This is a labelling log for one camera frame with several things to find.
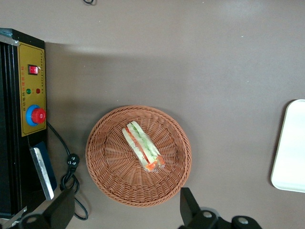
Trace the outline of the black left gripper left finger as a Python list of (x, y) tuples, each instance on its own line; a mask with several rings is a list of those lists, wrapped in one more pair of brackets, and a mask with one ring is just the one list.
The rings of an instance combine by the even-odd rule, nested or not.
[(74, 192), (66, 189), (44, 210), (42, 214), (28, 214), (17, 229), (65, 229), (75, 211)]

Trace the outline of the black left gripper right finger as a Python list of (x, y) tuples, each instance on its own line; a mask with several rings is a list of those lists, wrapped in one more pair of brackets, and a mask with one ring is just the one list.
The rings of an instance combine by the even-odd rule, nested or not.
[(211, 210), (201, 210), (188, 187), (180, 190), (180, 214), (183, 225), (179, 229), (232, 229), (231, 223)]

